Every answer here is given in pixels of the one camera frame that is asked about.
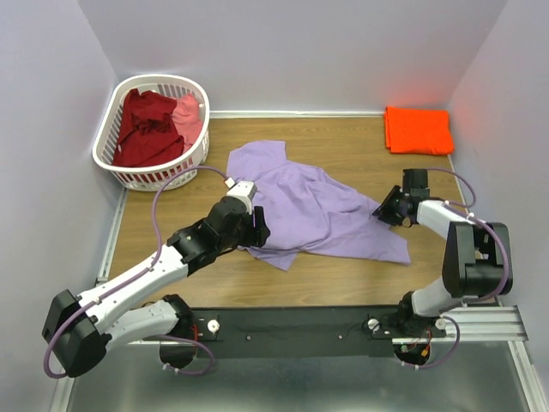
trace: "wooden table surface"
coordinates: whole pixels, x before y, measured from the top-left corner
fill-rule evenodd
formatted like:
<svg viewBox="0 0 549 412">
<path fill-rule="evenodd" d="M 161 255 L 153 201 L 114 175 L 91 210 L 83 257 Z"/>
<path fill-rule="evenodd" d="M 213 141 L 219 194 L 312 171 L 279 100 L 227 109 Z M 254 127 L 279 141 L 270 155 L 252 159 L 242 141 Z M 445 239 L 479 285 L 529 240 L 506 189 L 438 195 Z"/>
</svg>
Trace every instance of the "wooden table surface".
<svg viewBox="0 0 549 412">
<path fill-rule="evenodd" d="M 206 164 L 226 170 L 231 150 L 255 140 L 285 140 L 292 161 L 323 167 L 334 179 L 381 202 L 402 169 L 447 167 L 445 156 L 390 154 L 384 147 L 382 118 L 213 119 Z M 460 199 L 446 173 L 431 172 L 433 196 Z M 200 171 L 187 185 L 160 197 L 158 221 L 163 239 L 203 218 L 226 193 L 219 175 Z M 131 191 L 114 252 L 110 277 L 155 250 L 150 207 L 153 193 Z M 164 288 L 148 300 L 179 294 L 199 306 L 302 306 L 395 304 L 409 290 L 434 281 L 442 267 L 444 241 L 425 227 L 398 227 L 408 240 L 409 266 L 301 252 L 288 272 L 235 251 L 193 276 Z"/>
</svg>

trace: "laundry basket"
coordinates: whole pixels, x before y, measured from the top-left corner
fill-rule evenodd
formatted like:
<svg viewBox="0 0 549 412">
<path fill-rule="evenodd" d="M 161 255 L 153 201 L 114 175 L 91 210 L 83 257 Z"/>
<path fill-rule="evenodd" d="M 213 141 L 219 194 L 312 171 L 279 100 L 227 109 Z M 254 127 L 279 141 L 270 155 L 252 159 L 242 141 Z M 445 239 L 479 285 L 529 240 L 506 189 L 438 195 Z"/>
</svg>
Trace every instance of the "laundry basket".
<svg viewBox="0 0 549 412">
<path fill-rule="evenodd" d="M 195 96 L 199 103 L 200 119 L 204 122 L 200 136 L 195 144 L 177 159 L 152 167 L 117 167 L 112 165 L 114 151 L 117 148 L 118 132 L 122 120 L 122 107 L 126 94 L 137 88 L 140 93 L 152 90 L 173 99 L 179 99 L 188 93 Z M 118 181 L 134 191 L 157 191 L 171 176 L 206 160 L 209 149 L 209 102 L 204 89 L 190 79 L 170 75 L 143 75 L 131 77 L 121 82 L 114 90 L 111 102 L 101 122 L 95 138 L 93 156 L 95 163 L 108 170 Z M 183 174 L 173 180 L 166 189 L 175 189 L 188 183 L 196 176 L 196 170 Z"/>
</svg>

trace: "lavender wall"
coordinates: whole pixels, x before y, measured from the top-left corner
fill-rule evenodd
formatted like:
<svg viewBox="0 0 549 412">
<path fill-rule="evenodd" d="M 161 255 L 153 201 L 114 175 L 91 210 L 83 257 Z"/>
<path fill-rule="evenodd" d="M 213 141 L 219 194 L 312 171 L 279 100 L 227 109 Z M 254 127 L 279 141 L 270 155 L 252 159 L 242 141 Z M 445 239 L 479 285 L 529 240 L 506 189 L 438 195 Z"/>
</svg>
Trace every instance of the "lavender wall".
<svg viewBox="0 0 549 412">
<path fill-rule="evenodd" d="M 506 0 L 80 0 L 116 73 L 201 83 L 214 110 L 445 106 Z"/>
<path fill-rule="evenodd" d="M 51 298 L 92 286 L 119 188 L 91 145 L 116 76 L 72 0 L 0 0 L 0 410 L 48 410 Z"/>
<path fill-rule="evenodd" d="M 518 303 L 549 390 L 549 35 L 545 0 L 510 0 L 449 104 L 455 168 L 479 190 L 474 211 L 510 228 Z"/>
</svg>

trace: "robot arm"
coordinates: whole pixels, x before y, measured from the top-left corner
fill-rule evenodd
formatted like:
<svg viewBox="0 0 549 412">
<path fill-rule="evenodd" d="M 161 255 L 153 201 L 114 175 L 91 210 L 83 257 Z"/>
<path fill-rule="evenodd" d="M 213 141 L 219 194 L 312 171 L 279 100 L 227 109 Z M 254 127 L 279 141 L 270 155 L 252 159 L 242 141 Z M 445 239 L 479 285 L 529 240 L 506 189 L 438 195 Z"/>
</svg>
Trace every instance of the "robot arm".
<svg viewBox="0 0 549 412">
<path fill-rule="evenodd" d="M 402 187 L 395 186 L 374 215 L 392 226 L 401 226 L 408 219 L 411 225 L 426 226 L 446 239 L 442 275 L 431 285 L 402 298 L 399 304 L 402 323 L 414 316 L 438 317 L 459 306 L 464 298 L 489 294 L 502 279 L 504 258 L 493 237 L 466 214 L 448 208 L 442 199 L 430 197 L 425 169 L 404 170 Z M 501 239 L 510 267 L 507 227 L 502 223 L 487 225 Z M 500 294 L 507 294 L 512 287 L 510 269 L 508 275 Z"/>
<path fill-rule="evenodd" d="M 168 295 L 141 309 L 130 308 L 164 286 L 213 263 L 224 252 L 237 246 L 263 246 L 270 231 L 262 208 L 252 208 L 255 193 L 252 182 L 233 186 L 206 218 L 178 230 L 162 246 L 160 260 L 154 266 L 156 253 L 115 279 L 76 297 L 68 290 L 58 294 L 42 331 L 47 342 L 71 315 L 92 304 L 66 328 L 53 347 L 67 375 L 75 377 L 87 372 L 115 346 L 189 329 L 190 309 L 177 295 Z M 100 296 L 110 290 L 114 292 L 102 300 Z"/>
</svg>

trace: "purple cloth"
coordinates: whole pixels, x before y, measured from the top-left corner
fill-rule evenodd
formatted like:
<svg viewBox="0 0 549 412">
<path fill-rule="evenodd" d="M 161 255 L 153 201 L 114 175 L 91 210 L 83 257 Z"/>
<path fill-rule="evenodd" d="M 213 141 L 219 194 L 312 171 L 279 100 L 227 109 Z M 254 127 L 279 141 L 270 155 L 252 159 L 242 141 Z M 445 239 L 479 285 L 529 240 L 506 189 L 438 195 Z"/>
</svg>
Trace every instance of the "purple cloth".
<svg viewBox="0 0 549 412">
<path fill-rule="evenodd" d="M 409 264 L 407 242 L 372 217 L 379 203 L 333 180 L 320 167 L 286 158 L 286 142 L 251 142 L 229 154 L 227 175 L 256 183 L 271 231 L 249 252 L 288 270 L 298 251 Z"/>
</svg>

